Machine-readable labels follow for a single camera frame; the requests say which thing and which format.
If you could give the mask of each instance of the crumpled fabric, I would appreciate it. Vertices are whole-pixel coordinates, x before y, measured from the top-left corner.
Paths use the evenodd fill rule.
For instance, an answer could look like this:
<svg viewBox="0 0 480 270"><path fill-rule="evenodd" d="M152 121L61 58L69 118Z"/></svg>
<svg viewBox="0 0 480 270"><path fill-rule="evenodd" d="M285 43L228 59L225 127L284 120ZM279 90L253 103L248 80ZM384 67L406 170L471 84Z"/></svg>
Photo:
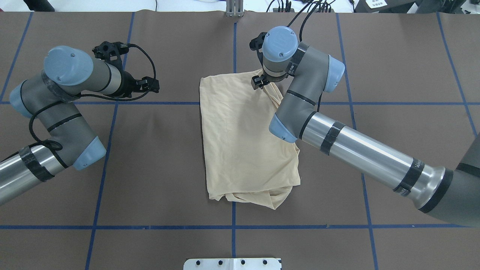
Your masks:
<svg viewBox="0 0 480 270"><path fill-rule="evenodd" d="M300 185L300 150L268 130L283 97L273 83L252 88L252 77L261 72L200 81L206 184L210 199L276 209Z"/></svg>

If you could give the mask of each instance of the white label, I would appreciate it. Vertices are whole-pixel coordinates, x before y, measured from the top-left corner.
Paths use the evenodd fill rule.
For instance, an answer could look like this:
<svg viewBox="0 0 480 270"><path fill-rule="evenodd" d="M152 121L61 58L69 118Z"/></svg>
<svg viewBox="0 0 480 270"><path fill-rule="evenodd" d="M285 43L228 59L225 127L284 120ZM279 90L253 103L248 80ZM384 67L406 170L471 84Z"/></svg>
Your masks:
<svg viewBox="0 0 480 270"><path fill-rule="evenodd" d="M367 2L367 5L371 9L376 9L376 8L383 7L383 6L387 5L385 0L365 0L365 1Z"/></svg>

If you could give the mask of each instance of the silver metal tube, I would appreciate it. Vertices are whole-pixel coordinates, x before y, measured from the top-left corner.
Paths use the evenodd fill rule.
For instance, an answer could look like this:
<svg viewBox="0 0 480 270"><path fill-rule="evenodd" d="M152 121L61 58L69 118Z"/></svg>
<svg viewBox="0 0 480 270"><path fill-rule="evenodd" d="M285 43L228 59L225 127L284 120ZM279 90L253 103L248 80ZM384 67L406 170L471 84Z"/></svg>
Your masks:
<svg viewBox="0 0 480 270"><path fill-rule="evenodd" d="M64 170L52 152L44 146L35 146L32 153L41 166L55 175ZM42 183L25 166L20 155L15 155L0 163L0 205L14 199L32 187Z"/></svg>
<svg viewBox="0 0 480 270"><path fill-rule="evenodd" d="M314 114L305 127L302 140L320 149L334 123L335 120L321 113ZM336 137L329 155L339 158L391 189L399 186L414 161L412 157L347 126L343 127ZM434 194L444 172L444 167L433 168L425 164L420 177L406 197L413 200L418 209L421 208Z"/></svg>

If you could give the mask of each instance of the blue joint cap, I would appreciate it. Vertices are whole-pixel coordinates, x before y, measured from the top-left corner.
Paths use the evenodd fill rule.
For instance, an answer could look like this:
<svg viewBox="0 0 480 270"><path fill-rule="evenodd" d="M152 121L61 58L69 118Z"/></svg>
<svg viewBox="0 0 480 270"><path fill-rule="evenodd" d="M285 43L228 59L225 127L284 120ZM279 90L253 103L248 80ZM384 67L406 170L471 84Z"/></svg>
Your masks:
<svg viewBox="0 0 480 270"><path fill-rule="evenodd" d="M331 55L328 55L328 75L325 84L325 92L332 93L333 90L335 90L335 87L343 76L343 72L345 72L345 65Z"/></svg>
<svg viewBox="0 0 480 270"><path fill-rule="evenodd" d="M27 110L22 100L22 86L24 85L24 82L15 87L10 93L10 104L21 115L26 118L31 118L32 114Z"/></svg>
<svg viewBox="0 0 480 270"><path fill-rule="evenodd" d="M57 84L75 86L90 77L93 72L93 60L80 49L56 46L45 57L43 69L50 80Z"/></svg>
<svg viewBox="0 0 480 270"><path fill-rule="evenodd" d="M270 133L273 135L279 137L280 139L289 142L289 143L294 143L297 140L297 137L295 137L280 121L280 119L277 117L276 114L273 115L272 121L270 122L270 125L268 126L268 130Z"/></svg>
<svg viewBox="0 0 480 270"><path fill-rule="evenodd" d="M297 51L297 35L286 26L277 26L265 35L263 54L271 62L288 60Z"/></svg>
<svg viewBox="0 0 480 270"><path fill-rule="evenodd" d="M75 160L73 167L78 171L83 170L104 157L106 153L105 147L97 136Z"/></svg>

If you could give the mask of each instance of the black tape band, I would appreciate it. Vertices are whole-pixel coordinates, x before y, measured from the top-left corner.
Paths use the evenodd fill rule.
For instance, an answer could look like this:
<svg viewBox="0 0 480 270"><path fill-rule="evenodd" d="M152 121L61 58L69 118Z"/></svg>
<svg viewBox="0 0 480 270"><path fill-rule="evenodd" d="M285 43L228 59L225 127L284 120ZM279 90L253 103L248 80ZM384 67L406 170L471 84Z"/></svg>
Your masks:
<svg viewBox="0 0 480 270"><path fill-rule="evenodd" d="M291 94L291 95L294 95L294 96L296 96L296 97L298 97L298 98L300 98L300 99L303 99L304 101L306 101L306 102L308 102L308 103L310 103L310 104L312 104L312 105L314 105L314 106L317 104L315 101L309 99L309 98L306 97L306 96L300 95L300 94L297 93L297 92L294 92L294 91L291 91L291 90L287 90L287 93L288 93L288 94Z"/></svg>
<svg viewBox="0 0 480 270"><path fill-rule="evenodd" d="M297 47L297 50L293 54L292 59L290 60L290 63L288 63L286 69L288 75L295 76L295 71L297 70L297 67L299 66L307 49L308 45L305 45L303 43L300 43L300 45Z"/></svg>
<svg viewBox="0 0 480 270"><path fill-rule="evenodd" d="M53 177L53 175L51 175L45 167L40 165L40 162L38 162L30 147L26 146L20 149L18 154L20 155L20 158L24 162L25 166L38 180L46 182L48 179Z"/></svg>
<svg viewBox="0 0 480 270"><path fill-rule="evenodd" d="M459 163L458 166L456 167L457 170L469 173L471 175L480 177L480 168L477 168L472 165L468 165L465 163Z"/></svg>
<svg viewBox="0 0 480 270"><path fill-rule="evenodd" d="M58 86L57 83L50 80L50 78L45 74L44 71L42 71L42 81L54 96L56 96L65 103L79 99L79 97L72 96L69 93L65 92L62 88L60 88L60 86Z"/></svg>
<svg viewBox="0 0 480 270"><path fill-rule="evenodd" d="M402 195L403 197L410 194L413 186L420 178L423 168L425 168L425 163L414 158L412 165L410 165L410 169L407 171L400 184L398 184L393 191Z"/></svg>
<svg viewBox="0 0 480 270"><path fill-rule="evenodd" d="M72 115L72 116L69 116L69 117L67 117L67 118L65 118L65 119L63 119L63 120L61 120L61 121L58 121L58 122L56 122L55 124L53 124L51 127L49 127L49 128L47 129L47 131L50 132L50 131L56 129L57 127L65 124L66 122L68 122L68 121L70 121L70 120L73 120L73 119L75 119L75 118L81 117L81 116L82 116L81 113L77 113L77 114L74 114L74 115Z"/></svg>
<svg viewBox="0 0 480 270"><path fill-rule="evenodd" d="M333 143L335 143L336 138L338 137L340 131L342 131L342 128L344 126L345 124L339 121L335 121L335 123L333 123L332 127L325 136L322 145L320 146L320 151L322 153L326 154L327 156L330 155L330 149L332 148Z"/></svg>

